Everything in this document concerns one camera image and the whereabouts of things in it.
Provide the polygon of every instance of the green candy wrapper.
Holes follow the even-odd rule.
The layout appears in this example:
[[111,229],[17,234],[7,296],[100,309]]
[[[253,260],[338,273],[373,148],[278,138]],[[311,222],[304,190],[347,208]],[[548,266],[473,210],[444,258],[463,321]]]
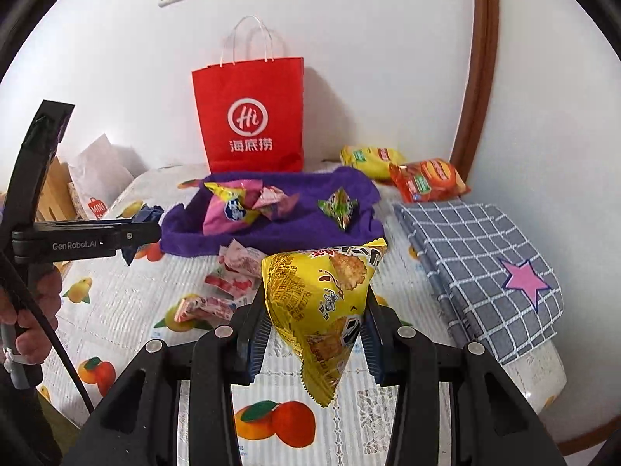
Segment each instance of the green candy wrapper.
[[328,217],[333,218],[341,231],[346,231],[352,220],[353,211],[358,206],[358,200],[351,199],[343,188],[338,188],[327,200],[318,202],[321,211]]

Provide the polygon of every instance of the pink candy wrapper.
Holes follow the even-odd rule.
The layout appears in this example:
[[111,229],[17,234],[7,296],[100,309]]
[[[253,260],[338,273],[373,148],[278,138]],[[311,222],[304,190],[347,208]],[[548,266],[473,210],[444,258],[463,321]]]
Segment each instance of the pink candy wrapper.
[[181,300],[175,313],[176,322],[184,322],[191,319],[202,319],[209,322],[210,316],[214,315],[221,319],[231,320],[235,312],[235,305],[230,300],[231,306],[225,300],[215,297],[193,296]]
[[231,182],[205,182],[212,191],[203,221],[204,235],[231,233],[247,228],[258,217],[252,205],[260,197],[263,181],[248,179]]
[[287,196],[275,186],[266,186],[261,190],[261,196],[252,205],[252,208],[261,212],[269,220],[277,221],[284,219],[291,213],[299,197],[299,193]]
[[205,283],[238,299],[249,293],[254,295],[259,289],[261,279],[227,270],[221,266],[205,277]]
[[233,239],[229,247],[220,247],[218,261],[225,264],[229,270],[261,278],[261,261],[266,257],[260,250],[244,247]]

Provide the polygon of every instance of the orange fruit print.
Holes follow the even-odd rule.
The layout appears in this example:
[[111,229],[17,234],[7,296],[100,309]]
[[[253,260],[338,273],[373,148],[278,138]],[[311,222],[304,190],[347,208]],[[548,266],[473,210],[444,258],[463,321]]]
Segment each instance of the orange fruit print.
[[143,245],[137,250],[134,259],[142,259],[145,256],[147,257],[148,261],[151,262],[159,261],[160,259],[162,259],[164,257],[164,253],[161,251],[160,243],[155,242]]
[[[263,411],[260,407],[272,409]],[[263,440],[276,434],[288,446],[301,449],[315,441],[315,428],[315,415],[300,401],[260,401],[235,413],[237,436],[247,440]]]
[[315,415],[304,403],[288,401],[272,413],[274,432],[288,446],[300,449],[315,441]]
[[252,422],[244,422],[241,416],[248,409],[244,406],[235,414],[235,431],[237,436],[246,440],[264,440],[274,434],[274,426],[272,426],[272,414],[269,412],[262,419]]
[[97,384],[97,389],[102,396],[116,380],[116,370],[111,362],[102,361],[99,357],[91,357],[78,366],[78,376],[84,383]]

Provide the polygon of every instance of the bed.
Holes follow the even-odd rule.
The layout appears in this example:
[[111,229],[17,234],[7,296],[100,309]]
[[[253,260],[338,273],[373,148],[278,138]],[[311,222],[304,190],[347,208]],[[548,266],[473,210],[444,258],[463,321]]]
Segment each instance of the bed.
[[[327,171],[337,166],[322,163],[309,171]],[[123,192],[106,217],[113,219],[138,200],[159,204],[165,211],[188,203],[194,196],[194,179],[208,174],[205,165],[187,165],[148,171]],[[452,345],[439,305],[421,264],[393,211],[398,191],[378,185],[381,202],[376,216],[386,229],[389,250],[381,261],[371,286],[392,306],[399,317],[429,336],[434,342]],[[64,275],[63,298],[58,313],[58,337],[76,367],[96,358],[118,375],[138,350],[152,338],[169,345],[198,339],[203,330],[173,331],[167,327],[167,312],[179,299],[199,293],[204,277],[217,265],[215,256],[181,258],[152,253],[135,260],[131,267],[120,253],[106,259],[74,261]],[[277,403],[300,401],[312,409],[316,438],[305,448],[292,448],[276,436],[262,440],[240,438],[245,465],[288,464],[339,466],[383,465],[397,398],[396,388],[379,388],[369,374],[361,344],[355,345],[333,403],[321,409],[306,393],[299,379],[299,360],[274,334],[269,339],[261,373],[248,388],[234,386],[234,409],[262,400]],[[552,341],[547,341],[505,366],[507,373],[536,412],[550,404],[563,389],[566,378]],[[50,402],[67,418],[82,425],[88,413],[55,353],[43,365],[44,387]],[[102,398],[97,382],[86,385],[96,405]],[[179,404],[178,464],[187,465],[187,397],[189,383],[182,387]],[[440,393],[439,464],[450,463],[448,388]]]

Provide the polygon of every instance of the yellow package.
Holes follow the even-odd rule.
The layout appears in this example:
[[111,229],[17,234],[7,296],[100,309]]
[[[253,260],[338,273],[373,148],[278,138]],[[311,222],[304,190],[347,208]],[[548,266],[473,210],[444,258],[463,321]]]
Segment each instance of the yellow package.
[[362,247],[289,252],[262,261],[269,317],[302,360],[302,382],[321,406],[334,398],[385,250],[378,238]]
[[351,147],[346,145],[341,150],[341,163],[360,170],[374,180],[390,180],[388,166],[403,165],[406,159],[399,151],[378,147]]

